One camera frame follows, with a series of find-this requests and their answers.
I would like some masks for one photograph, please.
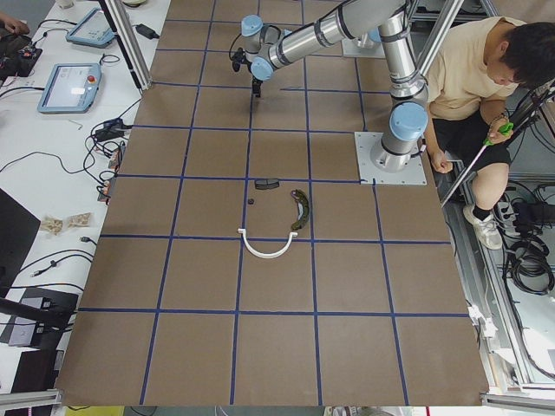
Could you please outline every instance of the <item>person's hand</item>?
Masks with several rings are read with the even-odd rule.
[[[511,136],[513,136],[513,130],[510,130],[508,133],[505,134],[500,133],[500,128],[508,122],[509,119],[502,117],[495,120],[490,125],[489,131],[487,132],[487,138],[489,139],[489,141],[492,142],[492,145],[498,145],[499,143],[503,143],[504,141],[511,139]]]
[[[2,16],[3,25],[10,33],[14,35],[27,35],[29,33],[29,26],[21,20],[17,20],[11,16]]]
[[[430,154],[430,162],[436,172],[447,173],[453,170],[453,163],[449,162],[442,150]]]

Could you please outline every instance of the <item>black hair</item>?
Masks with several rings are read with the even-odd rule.
[[[529,88],[555,78],[555,23],[528,23],[506,34],[509,46],[501,57],[515,71],[515,81]]]

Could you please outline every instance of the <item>white plastic arc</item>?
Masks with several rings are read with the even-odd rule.
[[[291,241],[293,240],[293,238],[298,235],[298,233],[296,233],[295,231],[291,231],[289,233],[289,239],[287,240],[287,244],[281,250],[278,250],[275,253],[261,253],[260,251],[253,249],[252,246],[247,241],[245,228],[239,228],[237,232],[243,236],[243,241],[245,242],[246,249],[250,251],[254,256],[260,257],[260,258],[276,258],[281,256],[287,251],[287,249],[289,249],[289,246],[291,245]]]

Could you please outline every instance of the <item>person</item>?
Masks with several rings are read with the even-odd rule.
[[[506,98],[517,86],[535,88],[555,78],[555,23],[528,23],[489,17],[451,28],[434,58],[428,78],[428,126],[424,133],[432,167],[453,169],[445,151],[473,166],[474,205],[463,208],[479,241],[498,250],[502,239],[492,208],[505,192],[511,157],[499,132],[509,122]]]
[[[29,26],[21,20],[17,20],[12,16],[6,15],[0,11],[0,22],[3,26],[13,35],[27,35],[29,33]]]

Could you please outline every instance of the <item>shoe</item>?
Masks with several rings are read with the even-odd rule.
[[[497,225],[493,219],[493,214],[490,214],[481,221],[473,214],[474,205],[467,205],[462,209],[467,221],[474,227],[474,232],[478,240],[484,244],[489,250],[499,250],[503,247],[503,240],[501,239],[500,232],[497,231]]]

